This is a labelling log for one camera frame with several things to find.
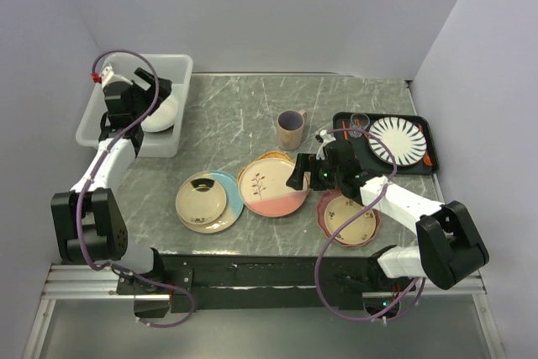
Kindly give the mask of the white grey rimmed plate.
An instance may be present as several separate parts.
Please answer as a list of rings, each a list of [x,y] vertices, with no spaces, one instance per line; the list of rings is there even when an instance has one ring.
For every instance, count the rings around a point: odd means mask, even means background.
[[[141,128],[147,133],[157,133],[171,128],[176,122],[178,107],[177,99],[169,96],[142,121]]]

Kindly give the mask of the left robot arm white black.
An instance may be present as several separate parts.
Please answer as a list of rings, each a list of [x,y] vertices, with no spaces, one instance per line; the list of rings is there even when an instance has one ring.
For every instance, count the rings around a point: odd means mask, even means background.
[[[147,88],[114,77],[110,68],[93,74],[107,108],[100,119],[98,153],[84,177],[70,191],[55,194],[50,207],[63,263],[138,273],[137,283],[157,293],[167,281],[162,259],[156,249],[129,241],[113,188],[140,152],[140,121],[170,101],[172,83],[140,67],[134,73]]]

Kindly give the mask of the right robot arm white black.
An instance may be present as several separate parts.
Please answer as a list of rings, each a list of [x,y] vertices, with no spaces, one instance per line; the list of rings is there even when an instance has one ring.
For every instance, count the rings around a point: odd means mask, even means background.
[[[387,290],[399,277],[425,277],[448,290],[489,262],[488,249],[463,203],[421,197],[361,167],[348,141],[323,143],[319,155],[298,154],[287,186],[303,189],[306,173],[311,189],[336,188],[416,235],[416,246],[393,246],[375,255],[377,263],[368,269],[367,278],[377,290]]]

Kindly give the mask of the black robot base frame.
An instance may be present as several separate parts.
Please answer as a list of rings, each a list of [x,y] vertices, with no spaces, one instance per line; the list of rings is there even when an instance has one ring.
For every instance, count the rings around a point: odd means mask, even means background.
[[[121,276],[117,293],[139,298],[136,314],[159,318],[166,312],[216,309],[320,307],[361,310],[369,293],[397,296],[411,281],[388,278],[373,257],[325,257],[314,269],[313,256],[163,255],[159,274],[172,290]]]

